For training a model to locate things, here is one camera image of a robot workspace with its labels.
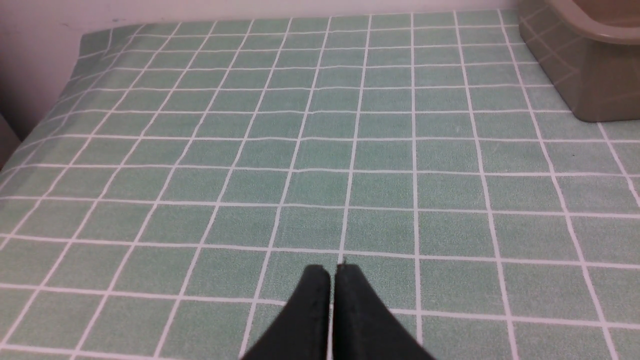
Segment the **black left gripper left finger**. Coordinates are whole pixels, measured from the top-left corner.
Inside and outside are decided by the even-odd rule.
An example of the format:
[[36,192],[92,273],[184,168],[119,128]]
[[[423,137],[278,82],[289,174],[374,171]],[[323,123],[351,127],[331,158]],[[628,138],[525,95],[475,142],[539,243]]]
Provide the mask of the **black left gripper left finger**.
[[324,360],[328,351],[331,280],[319,264],[302,271],[294,292],[243,360]]

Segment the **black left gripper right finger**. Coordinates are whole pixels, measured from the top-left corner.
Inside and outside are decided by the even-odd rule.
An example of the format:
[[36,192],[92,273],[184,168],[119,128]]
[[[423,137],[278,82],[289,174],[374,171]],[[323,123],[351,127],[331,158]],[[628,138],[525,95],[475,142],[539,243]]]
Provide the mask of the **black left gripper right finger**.
[[361,267],[341,263],[334,275],[334,360],[432,360],[377,295]]

